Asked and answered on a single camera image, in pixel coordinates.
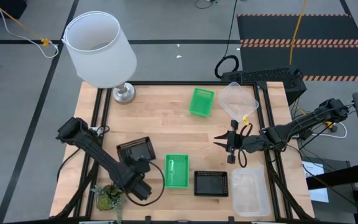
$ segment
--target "small green basket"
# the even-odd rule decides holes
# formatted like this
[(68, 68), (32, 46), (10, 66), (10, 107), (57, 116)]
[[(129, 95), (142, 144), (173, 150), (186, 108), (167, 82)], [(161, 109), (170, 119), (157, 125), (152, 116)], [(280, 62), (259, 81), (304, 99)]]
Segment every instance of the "small green basket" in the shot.
[(189, 187), (189, 156), (167, 154), (165, 156), (165, 187)]
[(195, 88), (191, 98), (189, 111), (198, 116), (209, 116), (214, 101), (214, 91)]

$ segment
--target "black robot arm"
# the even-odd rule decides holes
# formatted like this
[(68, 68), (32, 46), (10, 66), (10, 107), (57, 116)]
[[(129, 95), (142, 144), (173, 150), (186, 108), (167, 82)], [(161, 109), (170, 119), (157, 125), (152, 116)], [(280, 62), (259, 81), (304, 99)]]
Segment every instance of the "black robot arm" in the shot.
[(235, 127), (238, 127), (238, 123), (232, 120), (231, 126), (233, 130), (227, 131), (222, 136), (215, 137), (215, 139), (227, 139), (227, 144), (217, 142), (216, 144), (224, 147), (230, 154), (233, 154), (234, 150), (239, 148), (243, 148), (248, 153), (266, 149), (281, 150), (294, 135), (301, 134), (325, 121), (332, 123), (344, 121), (348, 113), (349, 109), (340, 100), (329, 99), (321, 103), (312, 113), (302, 115), (288, 124), (279, 124), (265, 128), (257, 136), (237, 134), (237, 128)]
[(151, 187), (143, 181), (144, 174), (137, 174), (122, 162), (113, 159), (100, 146), (96, 131), (88, 128), (81, 118), (70, 118), (59, 130), (57, 139), (76, 146), (88, 153), (109, 172), (110, 179), (122, 191), (133, 193), (140, 200), (146, 200)]

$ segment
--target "concrete floor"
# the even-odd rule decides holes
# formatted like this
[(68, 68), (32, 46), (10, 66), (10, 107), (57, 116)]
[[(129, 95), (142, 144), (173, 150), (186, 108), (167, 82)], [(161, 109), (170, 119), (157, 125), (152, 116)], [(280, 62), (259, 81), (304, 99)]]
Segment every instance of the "concrete floor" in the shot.
[[(73, 0), (31, 0), (21, 22), (50, 39), (59, 39)], [(358, 26), (358, 1), (347, 0)], [(302, 0), (239, 1), (238, 13), (299, 13)], [(211, 8), (199, 10), (194, 0), (80, 0), (76, 15), (86, 11), (106, 11), (115, 15), (130, 40), (149, 39), (226, 39), (233, 1), (219, 0)], [(309, 1), (306, 13), (342, 14), (339, 0)], [(11, 30), (28, 34), (12, 21)], [(235, 20), (232, 39), (238, 39)], [(0, 20), (0, 40), (14, 39)], [(215, 64), (223, 56), (225, 45), (133, 45), (138, 67), (133, 80), (216, 80)], [(237, 45), (229, 54), (239, 55)], [(51, 60), (42, 57), (33, 45), (0, 45), (0, 204), (32, 119)], [(224, 64), (221, 71), (232, 65)], [(56, 130), (73, 115), (81, 80), (64, 49), (55, 71), (47, 99), (23, 171), (6, 214), (5, 222), (47, 218), (56, 186), (57, 169), (62, 162), (64, 145), (55, 140)], [(327, 98), (351, 101), (358, 82), (306, 82), (308, 91), (299, 106), (312, 110)], [(348, 160), (358, 164), (358, 121), (356, 114), (345, 122), (346, 139), (318, 138), (308, 147), (322, 158)], [(319, 218), (338, 222), (337, 214), (319, 211)], [(342, 222), (353, 223), (352, 214)]]

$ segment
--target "white lampshade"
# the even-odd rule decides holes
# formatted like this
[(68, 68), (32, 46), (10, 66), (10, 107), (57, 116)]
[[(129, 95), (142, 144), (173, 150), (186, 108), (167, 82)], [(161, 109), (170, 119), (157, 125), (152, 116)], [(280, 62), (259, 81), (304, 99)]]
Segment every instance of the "white lampshade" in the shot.
[(62, 40), (77, 75), (98, 88), (119, 86), (134, 74), (136, 56), (118, 20), (105, 12), (87, 12), (73, 19)]

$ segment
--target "black tray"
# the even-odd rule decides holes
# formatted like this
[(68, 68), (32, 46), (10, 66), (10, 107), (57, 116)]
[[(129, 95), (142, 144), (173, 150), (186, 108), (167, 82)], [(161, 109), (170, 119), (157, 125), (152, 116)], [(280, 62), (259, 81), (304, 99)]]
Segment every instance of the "black tray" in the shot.
[(155, 159), (154, 149), (149, 137), (137, 139), (117, 146), (121, 162), (137, 162), (140, 159), (151, 161)]
[(227, 172), (194, 171), (194, 195), (228, 197)]

